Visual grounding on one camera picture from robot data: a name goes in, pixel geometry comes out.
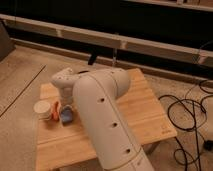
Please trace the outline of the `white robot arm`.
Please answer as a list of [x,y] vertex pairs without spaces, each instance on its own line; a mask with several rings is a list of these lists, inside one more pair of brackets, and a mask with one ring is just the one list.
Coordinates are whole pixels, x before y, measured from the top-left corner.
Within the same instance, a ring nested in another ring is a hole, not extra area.
[[54,74],[63,106],[74,103],[105,171],[154,171],[141,144],[129,128],[116,100],[130,87],[121,68],[74,74],[66,68]]

